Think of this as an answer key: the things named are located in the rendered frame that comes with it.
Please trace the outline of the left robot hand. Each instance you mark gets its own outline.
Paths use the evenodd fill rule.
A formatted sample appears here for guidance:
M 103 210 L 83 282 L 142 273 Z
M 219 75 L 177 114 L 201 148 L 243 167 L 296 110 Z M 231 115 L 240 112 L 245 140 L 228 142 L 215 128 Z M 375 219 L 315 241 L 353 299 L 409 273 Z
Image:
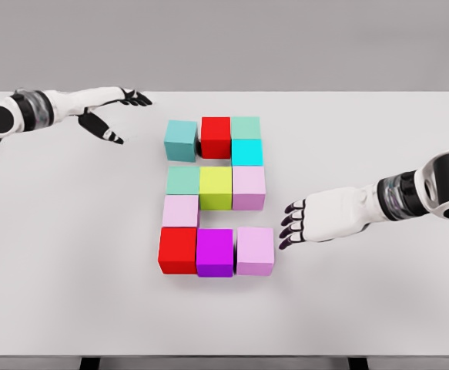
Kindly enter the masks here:
M 114 103 L 124 106 L 151 106 L 152 101 L 136 89 L 121 87 L 100 87 L 79 92 L 80 112 L 77 114 L 79 125 L 93 136 L 111 143 L 124 144 L 112 128 L 93 110 Z

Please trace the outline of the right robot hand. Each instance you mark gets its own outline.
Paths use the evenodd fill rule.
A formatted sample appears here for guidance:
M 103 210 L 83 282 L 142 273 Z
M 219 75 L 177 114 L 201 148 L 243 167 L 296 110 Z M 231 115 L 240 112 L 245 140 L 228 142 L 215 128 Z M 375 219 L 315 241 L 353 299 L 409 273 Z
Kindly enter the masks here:
M 312 193 L 286 206 L 279 249 L 303 242 L 320 243 L 360 232 L 360 190 L 343 187 Z

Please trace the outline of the light pink block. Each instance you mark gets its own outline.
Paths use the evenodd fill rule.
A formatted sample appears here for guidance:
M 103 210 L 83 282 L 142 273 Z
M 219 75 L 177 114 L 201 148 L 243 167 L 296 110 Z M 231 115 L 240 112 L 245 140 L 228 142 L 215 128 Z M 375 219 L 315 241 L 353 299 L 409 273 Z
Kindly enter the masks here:
M 264 166 L 233 166 L 233 210 L 262 210 L 266 199 Z
M 166 195 L 162 227 L 198 227 L 198 195 Z
M 270 276 L 275 263 L 271 227 L 239 227 L 236 239 L 236 274 Z

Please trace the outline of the teal block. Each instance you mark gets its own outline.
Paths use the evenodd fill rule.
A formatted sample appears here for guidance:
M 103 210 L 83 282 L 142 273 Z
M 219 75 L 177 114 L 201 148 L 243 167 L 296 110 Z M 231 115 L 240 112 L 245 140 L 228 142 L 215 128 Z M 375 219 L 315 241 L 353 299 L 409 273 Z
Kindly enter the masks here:
M 167 160 L 195 163 L 197 139 L 197 122 L 170 120 L 164 137 Z

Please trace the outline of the cyan block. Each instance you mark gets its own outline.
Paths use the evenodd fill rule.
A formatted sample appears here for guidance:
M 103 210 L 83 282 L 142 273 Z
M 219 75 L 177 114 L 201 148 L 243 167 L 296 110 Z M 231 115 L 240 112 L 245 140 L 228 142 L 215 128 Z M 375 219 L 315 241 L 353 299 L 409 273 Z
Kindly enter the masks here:
M 234 166 L 262 166 L 262 140 L 231 140 L 231 165 Z

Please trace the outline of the mint green block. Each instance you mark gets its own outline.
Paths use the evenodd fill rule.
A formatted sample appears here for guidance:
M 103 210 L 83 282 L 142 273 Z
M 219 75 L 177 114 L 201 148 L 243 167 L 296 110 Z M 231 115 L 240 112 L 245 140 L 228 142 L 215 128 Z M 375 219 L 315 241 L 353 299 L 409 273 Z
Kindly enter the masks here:
M 232 116 L 230 118 L 232 140 L 260 140 L 260 118 L 258 116 Z
M 198 195 L 200 168 L 198 166 L 170 166 L 166 180 L 166 194 Z

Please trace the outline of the yellow-green block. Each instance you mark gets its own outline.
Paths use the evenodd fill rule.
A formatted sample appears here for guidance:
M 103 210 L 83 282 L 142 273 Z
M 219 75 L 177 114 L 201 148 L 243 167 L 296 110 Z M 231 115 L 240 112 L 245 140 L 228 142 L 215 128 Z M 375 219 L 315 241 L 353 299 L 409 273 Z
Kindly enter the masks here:
M 202 166 L 199 169 L 201 210 L 232 210 L 233 177 L 231 166 Z

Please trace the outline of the magenta block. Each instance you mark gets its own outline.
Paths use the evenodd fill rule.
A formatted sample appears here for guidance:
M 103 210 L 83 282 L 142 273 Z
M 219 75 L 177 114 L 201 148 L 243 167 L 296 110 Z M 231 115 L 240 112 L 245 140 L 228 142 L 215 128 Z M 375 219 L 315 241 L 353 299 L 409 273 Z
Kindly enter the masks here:
M 197 230 L 196 271 L 201 278 L 231 278 L 234 269 L 232 229 Z

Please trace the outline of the red block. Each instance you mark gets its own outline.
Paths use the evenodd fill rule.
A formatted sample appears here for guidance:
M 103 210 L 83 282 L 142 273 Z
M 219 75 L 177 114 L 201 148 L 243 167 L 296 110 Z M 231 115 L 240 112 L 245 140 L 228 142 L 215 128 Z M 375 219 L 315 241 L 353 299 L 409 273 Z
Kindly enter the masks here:
M 158 263 L 164 274 L 196 274 L 195 227 L 163 227 Z
M 201 121 L 200 145 L 202 158 L 231 157 L 231 120 L 229 117 L 204 116 Z

